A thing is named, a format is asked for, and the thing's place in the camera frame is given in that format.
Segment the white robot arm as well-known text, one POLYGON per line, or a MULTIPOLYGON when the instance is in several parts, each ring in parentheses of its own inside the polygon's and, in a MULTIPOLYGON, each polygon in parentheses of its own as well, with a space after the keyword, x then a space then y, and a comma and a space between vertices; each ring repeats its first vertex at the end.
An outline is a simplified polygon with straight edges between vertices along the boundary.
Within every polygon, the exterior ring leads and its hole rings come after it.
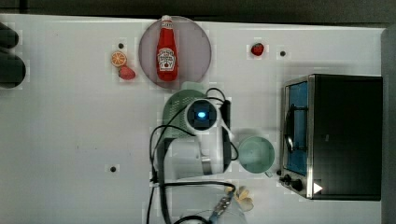
POLYGON ((205 180, 224 173, 234 160, 231 102, 198 98, 163 125, 154 147, 161 224, 248 224, 233 197, 235 185, 205 180))

